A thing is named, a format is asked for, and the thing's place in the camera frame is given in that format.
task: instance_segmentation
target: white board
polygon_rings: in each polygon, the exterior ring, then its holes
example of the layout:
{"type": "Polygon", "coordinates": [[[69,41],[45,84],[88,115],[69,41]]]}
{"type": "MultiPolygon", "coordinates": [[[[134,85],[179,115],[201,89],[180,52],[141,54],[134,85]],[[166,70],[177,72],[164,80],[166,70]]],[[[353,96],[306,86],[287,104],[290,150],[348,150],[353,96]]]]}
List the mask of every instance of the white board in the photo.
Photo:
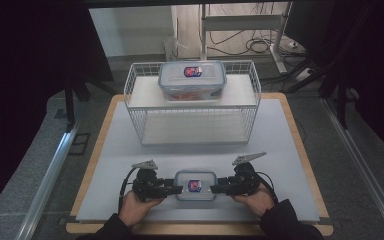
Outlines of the white board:
{"type": "MultiPolygon", "coordinates": [[[[132,164],[153,159],[158,165],[157,177],[174,178],[187,168],[208,169],[217,177],[233,176],[232,162],[238,155],[265,151],[267,155],[253,160],[256,171],[268,174],[279,200],[289,198],[300,221],[319,221],[304,169],[292,139],[279,100],[261,100],[248,144],[189,145],[143,147],[134,130],[124,102],[119,102],[110,124],[99,162],[81,204],[77,220],[107,220],[117,212],[121,184],[132,164]]],[[[256,221],[244,205],[218,194],[214,201],[179,201],[169,196],[153,208],[149,221],[256,221]]]]}

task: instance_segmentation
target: white wall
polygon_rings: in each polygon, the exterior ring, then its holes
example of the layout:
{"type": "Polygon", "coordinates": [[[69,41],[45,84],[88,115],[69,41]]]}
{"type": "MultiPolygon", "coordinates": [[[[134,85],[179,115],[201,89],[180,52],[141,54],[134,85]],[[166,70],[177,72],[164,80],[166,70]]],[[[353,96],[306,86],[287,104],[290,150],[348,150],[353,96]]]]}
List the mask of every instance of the white wall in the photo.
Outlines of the white wall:
{"type": "Polygon", "coordinates": [[[164,54],[174,36],[171,6],[90,9],[107,57],[164,54]]]}

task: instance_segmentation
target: table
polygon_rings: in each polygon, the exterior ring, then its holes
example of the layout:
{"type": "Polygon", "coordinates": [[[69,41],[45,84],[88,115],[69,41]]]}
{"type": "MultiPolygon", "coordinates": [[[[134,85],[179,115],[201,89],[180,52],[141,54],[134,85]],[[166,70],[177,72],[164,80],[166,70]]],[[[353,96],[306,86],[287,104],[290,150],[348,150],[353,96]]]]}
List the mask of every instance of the table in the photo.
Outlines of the table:
{"type": "MultiPolygon", "coordinates": [[[[310,162],[305,152],[304,145],[301,141],[298,129],[295,125],[295,121],[285,95],[281,93],[263,93],[261,97],[262,99],[279,99],[280,100],[289,128],[291,129],[294,143],[296,145],[299,157],[301,159],[301,164],[304,168],[305,174],[307,176],[307,179],[310,185],[311,192],[316,202],[317,211],[320,216],[320,222],[317,224],[314,224],[314,226],[318,228],[324,236],[332,235],[333,226],[330,223],[329,214],[327,212],[326,206],[324,204],[323,198],[318,188],[317,181],[314,177],[313,170],[311,168],[310,162]]],[[[113,113],[117,105],[117,102],[120,102],[123,100],[124,100],[123,95],[116,95],[113,97],[110,103],[108,112],[102,124],[101,131],[96,141],[95,148],[93,150],[91,159],[89,161],[87,170],[85,172],[82,184],[80,186],[75,203],[70,213],[70,216],[73,217],[73,219],[79,212],[82,200],[92,180],[92,176],[93,176],[95,167],[98,163],[99,156],[102,151],[105,137],[107,135],[109,126],[111,124],[113,113]]],[[[90,232],[96,232],[102,226],[103,226],[103,223],[82,224],[74,221],[71,221],[71,222],[69,221],[66,225],[66,229],[70,233],[90,233],[90,232]]],[[[136,225],[133,228],[133,233],[149,234],[149,235],[160,235],[160,234],[197,235],[199,234],[199,235],[248,235],[248,236],[263,234],[258,225],[246,224],[246,223],[238,223],[238,224],[142,223],[142,224],[136,225]]]]}

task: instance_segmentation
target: sticker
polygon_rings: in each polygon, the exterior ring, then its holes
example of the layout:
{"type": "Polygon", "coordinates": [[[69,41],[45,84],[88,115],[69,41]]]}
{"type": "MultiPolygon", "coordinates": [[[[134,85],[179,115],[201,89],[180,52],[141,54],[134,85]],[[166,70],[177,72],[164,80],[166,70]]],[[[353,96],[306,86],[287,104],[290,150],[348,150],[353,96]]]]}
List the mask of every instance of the sticker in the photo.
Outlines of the sticker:
{"type": "Polygon", "coordinates": [[[202,74],[202,68],[186,67],[183,73],[185,74],[185,77],[200,77],[202,74]]]}
{"type": "Polygon", "coordinates": [[[189,180],[188,190],[189,190],[189,192],[200,192],[201,191],[201,181],[200,180],[189,180]]]}

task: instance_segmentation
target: hand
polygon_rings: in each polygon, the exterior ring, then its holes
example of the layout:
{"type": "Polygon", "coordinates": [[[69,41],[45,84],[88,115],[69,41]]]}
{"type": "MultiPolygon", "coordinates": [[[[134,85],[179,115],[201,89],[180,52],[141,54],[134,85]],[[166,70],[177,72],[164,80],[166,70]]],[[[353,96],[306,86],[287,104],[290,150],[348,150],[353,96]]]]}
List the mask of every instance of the hand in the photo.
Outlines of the hand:
{"type": "Polygon", "coordinates": [[[149,212],[152,207],[160,204],[164,199],[152,199],[148,202],[141,202],[138,196],[129,191],[124,196],[123,205],[118,217],[128,227],[133,227],[138,224],[149,212]]]}
{"type": "Polygon", "coordinates": [[[258,186],[257,192],[251,196],[237,195],[230,197],[236,202],[241,202],[248,206],[258,217],[262,217],[266,210],[274,206],[269,190],[262,183],[258,186]]]}

